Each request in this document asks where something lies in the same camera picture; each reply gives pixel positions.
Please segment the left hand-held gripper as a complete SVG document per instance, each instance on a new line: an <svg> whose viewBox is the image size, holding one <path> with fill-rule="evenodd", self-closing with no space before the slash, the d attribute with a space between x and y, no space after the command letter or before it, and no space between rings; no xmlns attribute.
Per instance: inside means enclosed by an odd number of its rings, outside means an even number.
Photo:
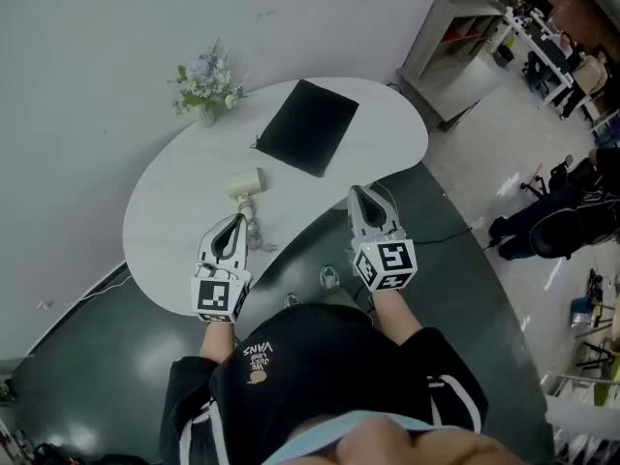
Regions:
<svg viewBox="0 0 620 465"><path fill-rule="evenodd" d="M222 219L202 237L191 279L192 310L202 321L237 322L252 282L244 269L247 237L248 222L242 213Z"/></svg>

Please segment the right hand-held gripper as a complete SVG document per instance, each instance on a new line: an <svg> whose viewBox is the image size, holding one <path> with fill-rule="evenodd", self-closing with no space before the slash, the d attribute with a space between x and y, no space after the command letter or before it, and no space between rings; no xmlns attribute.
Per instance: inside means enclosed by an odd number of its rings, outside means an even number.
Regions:
<svg viewBox="0 0 620 465"><path fill-rule="evenodd" d="M354 274L370 293L405 288L418 271L414 243L395 207L375 191L354 185L348 194Z"/></svg>

